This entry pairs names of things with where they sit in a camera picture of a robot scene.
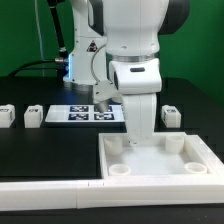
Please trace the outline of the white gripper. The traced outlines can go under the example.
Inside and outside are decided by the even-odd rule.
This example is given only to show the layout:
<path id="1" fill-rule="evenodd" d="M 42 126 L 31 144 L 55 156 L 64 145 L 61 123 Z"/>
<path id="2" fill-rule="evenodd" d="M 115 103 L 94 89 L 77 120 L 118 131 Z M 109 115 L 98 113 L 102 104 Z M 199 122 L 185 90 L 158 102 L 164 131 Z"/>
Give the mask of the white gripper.
<path id="1" fill-rule="evenodd" d="M 154 133 L 156 94 L 123 95 L 122 104 L 130 145 L 148 141 Z"/>

